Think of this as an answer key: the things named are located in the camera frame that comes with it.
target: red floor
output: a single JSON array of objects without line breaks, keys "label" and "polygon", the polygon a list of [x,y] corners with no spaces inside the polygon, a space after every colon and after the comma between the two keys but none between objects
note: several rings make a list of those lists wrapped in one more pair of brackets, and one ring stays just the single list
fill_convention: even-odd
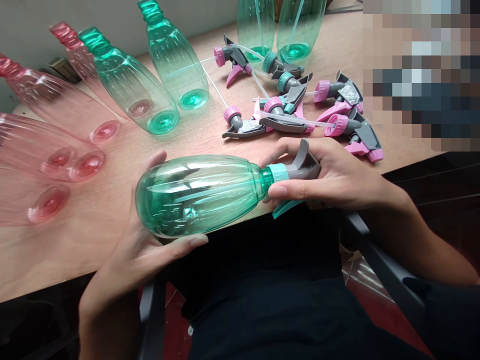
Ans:
[{"label": "red floor", "polygon": [[[432,356],[363,257],[343,263],[343,278],[375,325]],[[184,298],[169,283],[166,289],[164,360],[187,360],[192,338],[182,317]]]}]

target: hand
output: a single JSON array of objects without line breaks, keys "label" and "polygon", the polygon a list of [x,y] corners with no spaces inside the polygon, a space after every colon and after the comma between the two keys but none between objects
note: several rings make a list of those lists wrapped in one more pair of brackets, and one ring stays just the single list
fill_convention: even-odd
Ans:
[{"label": "hand", "polygon": [[[321,166],[318,179],[275,182],[268,190],[270,199],[320,200],[341,209],[362,210],[394,205],[405,198],[403,190],[385,180],[334,139],[323,137],[308,142],[310,153]],[[258,165],[264,168],[285,153],[295,156],[299,146],[299,138],[283,137]]]},{"label": "hand", "polygon": [[[167,153],[157,152],[146,163],[147,169],[165,161]],[[131,188],[130,216],[118,243],[106,262],[97,271],[86,288],[80,308],[93,311],[111,304],[116,299],[143,286],[160,270],[173,261],[208,242],[204,234],[180,237],[163,245],[140,221],[135,206],[137,182]]]}]

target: wall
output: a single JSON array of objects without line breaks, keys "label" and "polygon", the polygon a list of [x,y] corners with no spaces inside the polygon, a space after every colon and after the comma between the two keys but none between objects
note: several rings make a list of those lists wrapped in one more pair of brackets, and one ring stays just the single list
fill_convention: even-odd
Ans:
[{"label": "wall", "polygon": [[[237,18],[233,0],[158,0],[165,16],[187,37],[202,34]],[[97,26],[115,46],[137,56],[148,52],[145,23],[137,0],[1,0],[0,53],[30,68],[47,68],[64,47],[49,26],[66,21],[75,30]],[[0,112],[18,103],[0,79]]]}]

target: bottle neck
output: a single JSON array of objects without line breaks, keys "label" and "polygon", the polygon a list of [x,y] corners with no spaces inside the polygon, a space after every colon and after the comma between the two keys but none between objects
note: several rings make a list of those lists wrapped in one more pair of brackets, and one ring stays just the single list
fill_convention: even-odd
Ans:
[{"label": "bottle neck", "polygon": [[143,20],[150,26],[158,26],[164,18],[164,12],[160,9],[159,4],[155,0],[142,0],[138,2]]},{"label": "bottle neck", "polygon": [[64,21],[50,26],[49,29],[60,40],[60,43],[69,50],[77,49],[84,45],[77,33]]},{"label": "bottle neck", "polygon": [[80,31],[78,38],[96,58],[104,59],[114,50],[110,41],[96,27]]},{"label": "bottle neck", "polygon": [[268,166],[260,169],[260,186],[263,193],[268,193],[270,186],[272,186],[274,182],[274,175]]},{"label": "bottle neck", "polygon": [[25,71],[26,69],[18,62],[0,54],[0,77],[5,78],[7,81],[13,81],[21,78]]}]

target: chair armrest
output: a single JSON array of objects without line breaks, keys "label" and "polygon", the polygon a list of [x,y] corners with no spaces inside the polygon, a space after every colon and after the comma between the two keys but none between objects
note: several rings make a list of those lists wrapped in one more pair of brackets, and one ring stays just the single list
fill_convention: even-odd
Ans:
[{"label": "chair armrest", "polygon": [[425,303],[403,283],[404,278],[417,277],[376,244],[374,236],[357,212],[346,211],[345,215],[361,254],[417,334],[425,339]]},{"label": "chair armrest", "polygon": [[140,342],[138,360],[162,360],[165,330],[167,280],[160,272],[143,289],[140,301]]}]

